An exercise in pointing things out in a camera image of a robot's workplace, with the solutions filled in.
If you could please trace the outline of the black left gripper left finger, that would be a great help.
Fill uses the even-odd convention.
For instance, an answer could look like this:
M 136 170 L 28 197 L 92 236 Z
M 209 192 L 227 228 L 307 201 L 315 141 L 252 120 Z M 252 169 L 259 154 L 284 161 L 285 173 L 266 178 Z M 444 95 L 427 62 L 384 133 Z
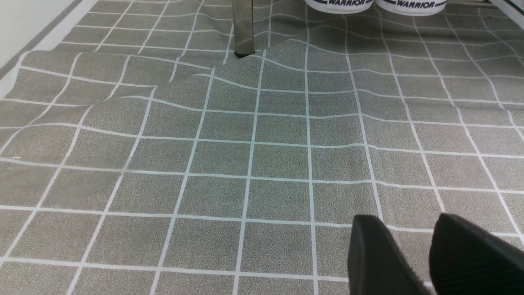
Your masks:
M 352 295 L 430 295 L 405 260 L 391 232 L 373 215 L 356 215 L 348 251 Z

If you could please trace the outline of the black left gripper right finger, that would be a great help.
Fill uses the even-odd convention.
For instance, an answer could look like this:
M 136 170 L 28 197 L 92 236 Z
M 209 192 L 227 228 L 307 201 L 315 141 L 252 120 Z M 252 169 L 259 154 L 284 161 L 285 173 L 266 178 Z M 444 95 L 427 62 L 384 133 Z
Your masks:
M 523 251 L 451 213 L 438 217 L 429 267 L 438 295 L 524 293 Z

